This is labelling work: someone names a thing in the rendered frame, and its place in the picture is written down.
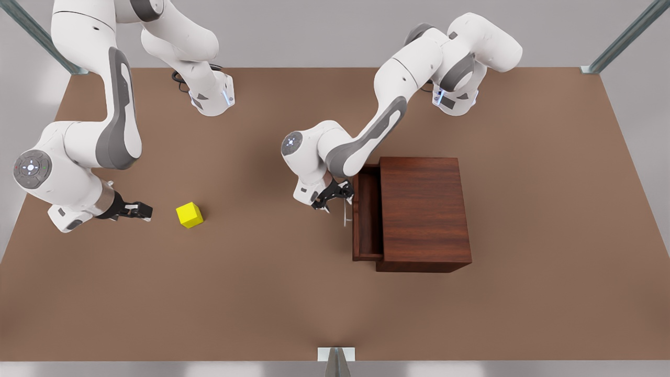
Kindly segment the brown wooden drawer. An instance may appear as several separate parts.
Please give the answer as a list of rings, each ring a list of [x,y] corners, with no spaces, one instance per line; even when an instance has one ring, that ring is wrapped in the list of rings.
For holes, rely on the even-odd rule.
[[[381,176],[378,164],[367,164],[351,180],[354,196],[353,255],[354,261],[383,259],[383,221]]]

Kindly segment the yellow cube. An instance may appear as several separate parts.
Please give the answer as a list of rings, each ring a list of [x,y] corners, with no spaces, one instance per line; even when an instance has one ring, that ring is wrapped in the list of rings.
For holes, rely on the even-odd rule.
[[[177,212],[180,224],[186,228],[192,228],[204,222],[203,215],[198,205],[194,202],[189,202],[176,208],[175,212]]]

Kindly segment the brown wooden cabinet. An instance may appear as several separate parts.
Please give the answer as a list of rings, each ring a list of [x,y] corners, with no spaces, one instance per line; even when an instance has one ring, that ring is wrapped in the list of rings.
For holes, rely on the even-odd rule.
[[[378,272],[450,273],[472,262],[459,161],[382,157]]]

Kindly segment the silver frame post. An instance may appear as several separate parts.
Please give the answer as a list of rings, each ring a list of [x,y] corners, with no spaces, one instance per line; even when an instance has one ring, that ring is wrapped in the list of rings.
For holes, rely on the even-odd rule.
[[[355,361],[355,348],[317,348],[318,362],[326,362],[325,377],[351,377],[348,362]]]
[[[653,2],[588,66],[580,66],[582,74],[600,74],[636,38],[670,8],[670,0]]]
[[[50,34],[16,0],[0,0],[2,8],[24,31],[26,31],[45,51],[72,75],[86,75],[86,69],[73,64],[63,57],[53,45]]]

